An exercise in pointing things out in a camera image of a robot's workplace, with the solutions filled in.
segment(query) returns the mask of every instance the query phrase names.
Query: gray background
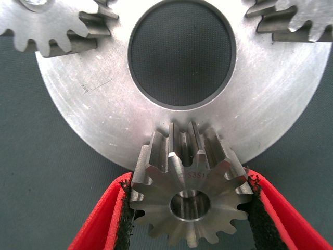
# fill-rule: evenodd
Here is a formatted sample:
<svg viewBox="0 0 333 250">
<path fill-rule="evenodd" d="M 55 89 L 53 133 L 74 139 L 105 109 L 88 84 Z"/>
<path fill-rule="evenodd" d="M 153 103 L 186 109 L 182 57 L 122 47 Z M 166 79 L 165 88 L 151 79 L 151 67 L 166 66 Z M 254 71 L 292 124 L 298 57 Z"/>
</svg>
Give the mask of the gray background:
<svg viewBox="0 0 333 250">
<path fill-rule="evenodd" d="M 34 54 L 0 39 L 0 249 L 66 249 L 110 182 L 127 172 L 86 145 L 44 86 Z M 333 57 L 309 106 L 270 149 L 247 163 L 265 175 L 333 244 Z M 221 243 L 252 249 L 246 221 Z M 167 249 L 135 227 L 131 249 Z M 181 242 L 173 249 L 187 249 Z"/>
</svg>

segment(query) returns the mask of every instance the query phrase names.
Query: brushed steel surface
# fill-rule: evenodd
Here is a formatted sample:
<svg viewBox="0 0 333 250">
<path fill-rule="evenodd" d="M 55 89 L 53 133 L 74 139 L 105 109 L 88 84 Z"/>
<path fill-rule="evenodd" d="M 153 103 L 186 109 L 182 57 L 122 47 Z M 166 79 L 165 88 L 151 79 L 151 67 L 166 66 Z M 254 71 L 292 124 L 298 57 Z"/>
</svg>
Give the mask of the brushed steel surface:
<svg viewBox="0 0 333 250">
<path fill-rule="evenodd" d="M 234 70 L 225 89 L 208 100 L 167 106 L 139 90 L 127 62 L 133 28 L 158 2 L 110 1 L 120 19 L 108 20 L 113 37 L 99 39 L 96 50 L 57 58 L 36 54 L 48 91 L 68 124 L 92 148 L 131 170 L 152 131 L 167 133 L 170 121 L 181 128 L 191 120 L 199 128 L 214 127 L 242 163 L 270 147 L 313 96 L 331 44 L 272 43 L 270 34 L 256 34 L 260 17 L 245 18 L 254 1 L 206 1 L 233 30 Z"/>
</svg>

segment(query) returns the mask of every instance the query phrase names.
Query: large circular hole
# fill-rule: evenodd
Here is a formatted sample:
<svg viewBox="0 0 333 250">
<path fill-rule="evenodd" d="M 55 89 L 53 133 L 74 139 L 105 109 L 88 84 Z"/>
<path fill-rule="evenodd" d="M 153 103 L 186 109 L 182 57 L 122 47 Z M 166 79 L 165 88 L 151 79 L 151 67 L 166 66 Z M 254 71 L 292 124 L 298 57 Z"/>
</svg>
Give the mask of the large circular hole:
<svg viewBox="0 0 333 250">
<path fill-rule="evenodd" d="M 209 211 L 210 201 L 203 192 L 185 190 L 172 198 L 170 208 L 182 220 L 198 220 Z"/>
<path fill-rule="evenodd" d="M 235 61 L 235 39 L 226 18 L 204 1 L 162 1 L 133 30 L 132 77 L 162 105 L 188 106 L 218 95 Z"/>
</svg>

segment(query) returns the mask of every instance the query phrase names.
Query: partial gear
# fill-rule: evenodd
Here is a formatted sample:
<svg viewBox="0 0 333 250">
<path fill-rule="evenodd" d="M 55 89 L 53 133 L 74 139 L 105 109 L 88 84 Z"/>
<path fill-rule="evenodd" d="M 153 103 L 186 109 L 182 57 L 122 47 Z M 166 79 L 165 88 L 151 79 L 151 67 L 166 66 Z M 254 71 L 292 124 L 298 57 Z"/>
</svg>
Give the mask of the partial gear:
<svg viewBox="0 0 333 250">
<path fill-rule="evenodd" d="M 246 16 L 260 15 L 257 32 L 274 41 L 333 42 L 332 0 L 257 0 Z"/>
<path fill-rule="evenodd" d="M 106 0 L 0 1 L 0 35 L 14 36 L 18 51 L 44 57 L 96 48 L 96 38 L 111 36 L 103 18 L 118 19 Z"/>
<path fill-rule="evenodd" d="M 169 137 L 154 132 L 143 146 L 131 183 L 130 207 L 143 210 L 136 219 L 149 224 L 153 238 L 166 233 L 170 245 L 200 238 L 215 244 L 217 232 L 234 234 L 233 220 L 248 215 L 237 206 L 251 201 L 247 174 L 234 151 L 214 129 L 199 134 L 195 123 L 186 132 L 170 124 Z"/>
</svg>

